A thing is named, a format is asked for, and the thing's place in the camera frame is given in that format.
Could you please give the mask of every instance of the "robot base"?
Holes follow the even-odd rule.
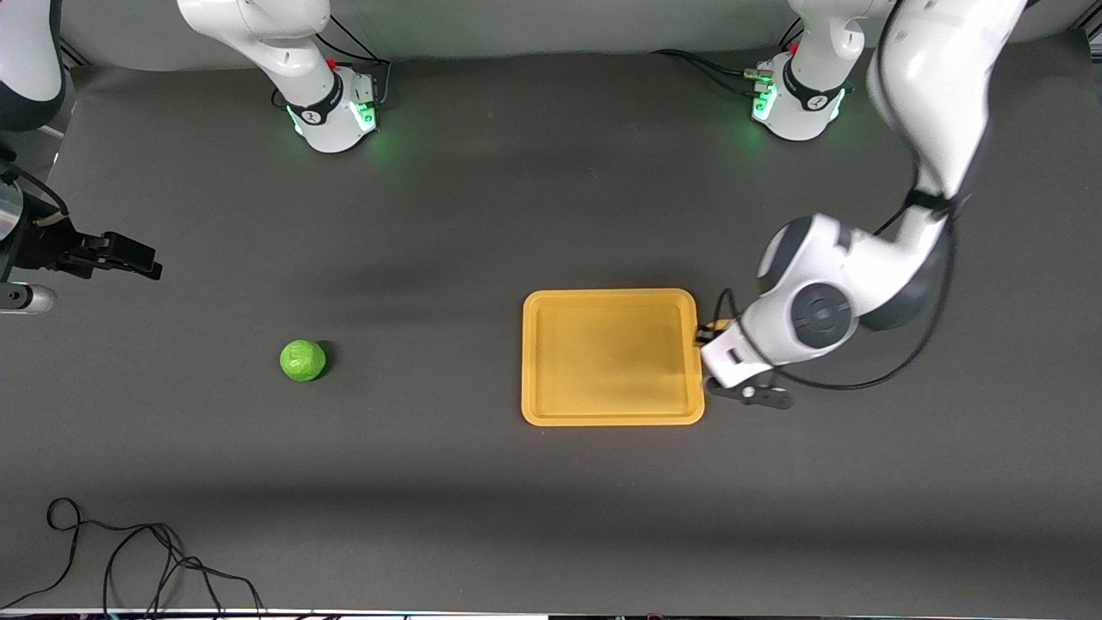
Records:
[[[777,77],[769,89],[755,99],[750,117],[786,140],[810,140],[822,133],[827,124],[838,118],[839,105],[845,96],[845,90],[839,93],[833,101],[824,101],[821,109],[814,111],[803,109],[800,99],[789,93],[785,87],[785,80],[779,78],[784,73],[785,63],[791,57],[792,54],[782,52],[758,63],[757,68],[773,70]]]
[[[375,131],[377,110],[371,76],[360,75],[350,68],[337,67],[336,76],[343,81],[342,100],[322,124],[300,122],[288,109],[294,130],[315,150],[338,153],[356,145],[364,135]]]

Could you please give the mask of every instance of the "gray tabletop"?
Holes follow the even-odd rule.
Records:
[[[703,316],[724,285],[753,298],[787,220],[875,227],[910,163],[863,87],[787,143],[673,58],[410,62],[381,130],[322,155],[260,72],[97,73],[52,182],[79,227],[156,247],[164,280],[32,273],[58,306],[0,322],[0,594],[64,565],[42,513],[67,494],[169,521],[272,607],[1102,617],[1088,72],[1081,35],[1001,61],[944,324],[897,381],[579,429],[520,415],[525,296],[682,286]],[[873,377],[920,327],[799,370]],[[296,338],[335,349],[321,381],[280,373]],[[28,605],[98,605],[117,542],[89,532]],[[152,594],[143,544],[123,605]],[[208,606],[195,580],[172,603]]]

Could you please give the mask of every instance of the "black metal bracket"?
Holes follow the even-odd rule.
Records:
[[[774,410],[790,410],[792,395],[782,388],[760,385],[757,378],[739,383],[734,388],[723,388],[715,378],[710,378],[704,384],[709,394],[738,401],[743,405],[764,405]]]

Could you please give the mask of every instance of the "yellow plastic tray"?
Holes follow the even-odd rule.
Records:
[[[695,330],[681,289],[533,292],[520,411],[536,426],[692,424],[704,414]]]

